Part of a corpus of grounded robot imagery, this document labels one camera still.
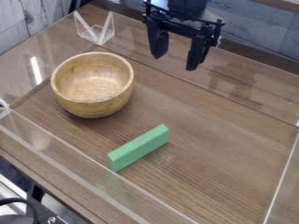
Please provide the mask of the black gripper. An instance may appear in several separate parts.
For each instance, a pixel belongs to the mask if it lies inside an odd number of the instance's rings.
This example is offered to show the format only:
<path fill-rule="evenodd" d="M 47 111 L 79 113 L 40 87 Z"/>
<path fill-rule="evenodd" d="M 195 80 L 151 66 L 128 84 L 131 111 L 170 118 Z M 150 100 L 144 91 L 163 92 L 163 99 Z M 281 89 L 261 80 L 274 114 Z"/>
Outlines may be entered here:
<path fill-rule="evenodd" d="M 220 43 L 220 29 L 226 24 L 223 18 L 207 10 L 208 0 L 143 1 L 146 6 L 144 20 L 152 18 L 166 22 L 170 25 L 170 31 L 178 35 L 190 37 L 192 32 L 200 34 L 191 39 L 187 57 L 186 69 L 194 71 L 206 59 L 208 47 L 218 46 Z M 159 23 L 148 21 L 147 36 L 151 54 L 159 59 L 168 51 L 168 31 L 160 27 Z"/>

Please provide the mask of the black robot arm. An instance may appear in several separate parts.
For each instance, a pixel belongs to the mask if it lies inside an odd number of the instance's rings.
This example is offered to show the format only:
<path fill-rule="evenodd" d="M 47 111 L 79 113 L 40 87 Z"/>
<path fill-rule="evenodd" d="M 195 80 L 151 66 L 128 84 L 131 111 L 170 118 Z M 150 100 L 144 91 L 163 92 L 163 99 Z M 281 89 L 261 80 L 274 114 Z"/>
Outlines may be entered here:
<path fill-rule="evenodd" d="M 207 9 L 208 0 L 143 0 L 143 22 L 151 54 L 160 59 L 168 52 L 170 33 L 191 40 L 186 69 L 202 64 L 210 49 L 220 44 L 224 19 Z"/>

